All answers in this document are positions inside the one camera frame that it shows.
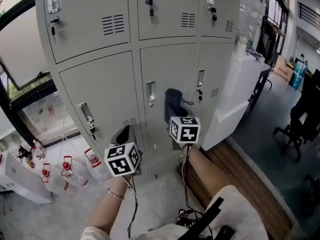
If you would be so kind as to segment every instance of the metal locker cabinet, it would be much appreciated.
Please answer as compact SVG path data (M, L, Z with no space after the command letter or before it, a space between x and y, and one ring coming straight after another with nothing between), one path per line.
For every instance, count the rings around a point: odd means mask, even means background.
M44 7L56 63L130 42L128 0L45 0Z
M225 83L229 70L229 60L233 47L232 43L201 44L198 72L192 99L194 105L190 107L194 110L194 115L199 117L201 123L198 146L201 146L217 108L219 93Z
M102 155L112 136L123 126L130 124L136 126L136 131L140 129L131 51L78 65L61 72L60 76L90 135L90 123L79 108L80 104L87 104L86 115L91 113L94 119L97 141L91 138Z
M150 160L154 164L159 160L176 156L172 140L165 122L165 92L169 88L178 89L187 99L193 71L196 44L164 45L140 50L145 104L145 117L148 133ZM170 170L177 165L166 164L162 169Z
M199 0L138 0L140 40L197 35ZM154 16L151 20L150 8Z
M240 0L200 0L203 22L200 34L203 37L223 37L233 39L237 33Z

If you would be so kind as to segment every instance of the white cabinet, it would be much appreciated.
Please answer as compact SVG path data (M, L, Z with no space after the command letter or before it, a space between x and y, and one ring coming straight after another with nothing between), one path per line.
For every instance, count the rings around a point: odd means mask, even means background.
M140 40L197 35L199 0L138 0Z
M123 126L140 129L132 53L124 52L96 59L60 73L68 96L89 135L95 126L96 141L101 154L111 138Z
M200 4L200 9L203 10L203 22L200 24L201 36L228 39L236 36L240 0L200 0Z
M195 51L194 43L141 49L145 118L152 164L172 156L178 161L181 155L181 151L173 150L167 131L165 93L167 89L177 89L184 99L188 99ZM154 100L150 97L150 87L154 88Z
M192 99L194 105L190 106L201 123L199 146L202 144L218 105L221 88L224 86L229 70L232 51L233 44L231 43L201 44L198 73Z
M130 42L128 0L44 0L44 7L56 63Z

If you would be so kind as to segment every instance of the locker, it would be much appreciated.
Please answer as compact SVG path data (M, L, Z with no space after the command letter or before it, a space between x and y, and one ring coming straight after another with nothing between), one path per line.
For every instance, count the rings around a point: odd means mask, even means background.
M112 136L126 125L134 126L139 147L143 149L130 51L81 64L61 72L60 76L89 135L90 125L95 126L96 141L91 138L101 154L109 147ZM84 112L80 106L83 104L86 104Z
M138 0L140 40L197 35L199 0L152 0L152 5L146 1L150 0Z
M200 118L201 130L198 145L202 144L219 101L224 86L229 60L234 45L232 43L202 43L198 63L198 73L194 84L192 110Z
M196 44L164 45L140 50L145 103L145 117L150 160L175 156L172 140L165 122L165 92L169 88L180 90L188 99Z
M56 63L130 42L128 0L44 0L44 7Z
M200 0L200 4L203 10L203 21L200 24L201 36L235 38L240 0Z

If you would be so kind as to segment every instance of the gray floor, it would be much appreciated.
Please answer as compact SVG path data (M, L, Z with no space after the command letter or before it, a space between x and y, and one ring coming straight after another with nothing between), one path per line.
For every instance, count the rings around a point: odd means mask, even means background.
M147 232L177 221L178 209L185 209L185 192L176 174L169 174L156 181L136 186L138 210L131 235ZM6 240L79 240L86 226L90 211L106 193L108 186L101 184L91 193L80 191L70 198L58 197L50 204L35 204L18 194L7 200L12 212L0 215L0 230ZM194 209L203 212L193 201ZM113 239L128 239L127 227L134 212L134 196L127 193L111 232Z
M278 189L302 229L311 236L320 225L319 209L312 217L305 218L307 206L301 205L301 197L308 187L304 177L317 178L320 174L320 136L300 147L302 158L299 163L295 163L297 153L293 144L286 154L280 153L289 139L280 132L273 136L272 132L276 127L285 128L290 122L291 108L301 92L285 84L277 75L271 73L269 79L272 89L269 90L270 83L267 82L254 110L247 110L231 137Z

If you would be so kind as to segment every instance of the vent grille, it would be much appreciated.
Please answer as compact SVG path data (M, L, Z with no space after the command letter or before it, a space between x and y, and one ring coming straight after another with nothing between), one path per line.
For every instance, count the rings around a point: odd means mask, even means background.
M217 96L218 93L219 93L219 88L213 89L212 92L211 92L211 98Z
M124 15L115 15L102 18L103 35L125 32Z
M123 126L137 126L137 119L136 118L131 118L129 120L123 121L122 122Z
M181 27L182 28L194 28L196 25L196 15L193 13L182 13Z
M234 30L234 22L227 20L225 24L225 31L226 32L232 32Z

